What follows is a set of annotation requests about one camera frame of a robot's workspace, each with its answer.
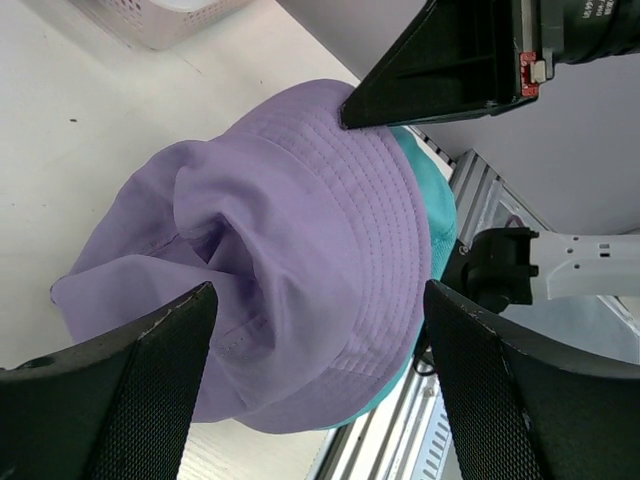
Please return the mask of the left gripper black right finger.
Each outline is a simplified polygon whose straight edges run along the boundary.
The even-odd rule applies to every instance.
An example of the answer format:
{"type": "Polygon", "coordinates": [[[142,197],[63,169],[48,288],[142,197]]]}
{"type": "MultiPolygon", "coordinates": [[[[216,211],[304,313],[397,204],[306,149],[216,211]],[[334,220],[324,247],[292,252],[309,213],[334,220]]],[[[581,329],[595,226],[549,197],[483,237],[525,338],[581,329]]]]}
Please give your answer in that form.
{"type": "Polygon", "coordinates": [[[437,281],[424,307],[463,478],[638,478],[638,365],[552,340],[437,281]]]}

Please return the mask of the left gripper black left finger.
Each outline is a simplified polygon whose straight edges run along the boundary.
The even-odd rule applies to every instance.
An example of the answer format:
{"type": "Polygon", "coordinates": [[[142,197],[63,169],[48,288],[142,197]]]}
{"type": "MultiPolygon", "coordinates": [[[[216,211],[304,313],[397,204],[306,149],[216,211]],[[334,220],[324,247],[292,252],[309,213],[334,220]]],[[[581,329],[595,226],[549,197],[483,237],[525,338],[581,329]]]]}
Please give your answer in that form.
{"type": "Polygon", "coordinates": [[[122,327],[2,370],[2,478],[176,478],[217,308],[206,282],[122,327]]]}

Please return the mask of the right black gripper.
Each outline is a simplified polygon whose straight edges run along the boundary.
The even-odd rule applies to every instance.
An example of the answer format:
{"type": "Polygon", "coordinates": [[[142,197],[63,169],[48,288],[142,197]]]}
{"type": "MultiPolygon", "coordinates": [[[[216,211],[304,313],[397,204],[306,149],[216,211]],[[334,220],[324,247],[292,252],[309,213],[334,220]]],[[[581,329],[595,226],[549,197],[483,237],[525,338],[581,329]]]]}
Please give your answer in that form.
{"type": "Polygon", "coordinates": [[[639,0],[429,1],[344,101],[346,129],[455,122],[535,101],[558,64],[639,52],[639,0]]]}

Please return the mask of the teal bucket hat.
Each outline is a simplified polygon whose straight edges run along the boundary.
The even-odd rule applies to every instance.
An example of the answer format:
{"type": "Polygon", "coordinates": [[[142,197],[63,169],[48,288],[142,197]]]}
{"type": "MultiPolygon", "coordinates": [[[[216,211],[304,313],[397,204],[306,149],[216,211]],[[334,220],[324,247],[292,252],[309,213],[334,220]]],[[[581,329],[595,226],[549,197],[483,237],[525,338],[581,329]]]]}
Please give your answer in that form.
{"type": "MultiPolygon", "coordinates": [[[[429,226],[431,278],[441,280],[457,238],[457,211],[454,194],[449,187],[447,178],[436,162],[419,146],[416,136],[407,127],[390,127],[390,132],[407,157],[418,184],[429,226]]],[[[411,351],[400,369],[362,409],[342,422],[322,429],[332,430],[347,426],[375,410],[403,379],[414,356],[414,349],[418,345],[418,337],[419,334],[416,334],[411,351]]]]}

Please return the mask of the lavender bucket hat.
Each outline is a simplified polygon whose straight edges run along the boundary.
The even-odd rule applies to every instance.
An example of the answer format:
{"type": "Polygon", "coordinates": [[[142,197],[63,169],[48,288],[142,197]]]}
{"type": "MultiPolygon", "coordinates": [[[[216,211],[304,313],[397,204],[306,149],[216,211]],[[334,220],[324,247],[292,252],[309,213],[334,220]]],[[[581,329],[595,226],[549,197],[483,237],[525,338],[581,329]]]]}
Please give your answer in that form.
{"type": "Polygon", "coordinates": [[[392,132],[340,127],[350,92],[302,83],[155,154],[52,286],[72,338],[208,282],[219,307],[196,422],[293,433],[377,406],[422,323],[430,232],[392,132]]]}

